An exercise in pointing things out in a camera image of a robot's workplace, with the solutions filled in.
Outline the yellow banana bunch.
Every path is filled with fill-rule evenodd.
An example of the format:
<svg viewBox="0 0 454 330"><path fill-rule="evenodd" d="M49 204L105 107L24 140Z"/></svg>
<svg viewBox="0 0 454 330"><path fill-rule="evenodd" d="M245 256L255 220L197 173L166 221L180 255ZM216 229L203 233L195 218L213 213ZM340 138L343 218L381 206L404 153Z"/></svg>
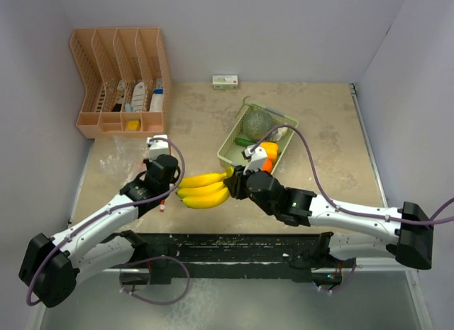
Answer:
<svg viewBox="0 0 454 330"><path fill-rule="evenodd" d="M231 196L224 180L233 174L229 166L224 172L185 177L177 188L177 196L190 209L210 209L223 204Z"/></svg>

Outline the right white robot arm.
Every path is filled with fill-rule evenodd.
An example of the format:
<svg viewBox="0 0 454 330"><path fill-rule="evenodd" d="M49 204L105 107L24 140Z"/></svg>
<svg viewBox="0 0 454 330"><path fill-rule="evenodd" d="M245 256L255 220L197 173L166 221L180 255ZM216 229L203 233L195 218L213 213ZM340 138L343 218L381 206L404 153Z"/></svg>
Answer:
<svg viewBox="0 0 454 330"><path fill-rule="evenodd" d="M235 167L223 182L232 198L250 199L288 226L328 226L356 232L357 239L333 234L328 243L316 249L316 261L323 267L357 257L394 258L417 270L432 267L433 225L418 204L342 207L315 192L285 187L268 172L251 172L242 166Z"/></svg>

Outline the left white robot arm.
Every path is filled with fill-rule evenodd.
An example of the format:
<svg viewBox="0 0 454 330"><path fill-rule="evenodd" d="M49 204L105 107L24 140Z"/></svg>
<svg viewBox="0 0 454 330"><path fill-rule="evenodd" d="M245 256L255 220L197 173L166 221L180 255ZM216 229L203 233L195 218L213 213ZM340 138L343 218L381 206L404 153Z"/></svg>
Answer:
<svg viewBox="0 0 454 330"><path fill-rule="evenodd" d="M116 265L137 268L145 262L146 251L133 233L113 233L158 207L180 183L184 164L171 155L159 155L146 160L145 166L91 216L53 236L39 233L29 241L18 273L28 288L27 305L55 307L92 275Z"/></svg>

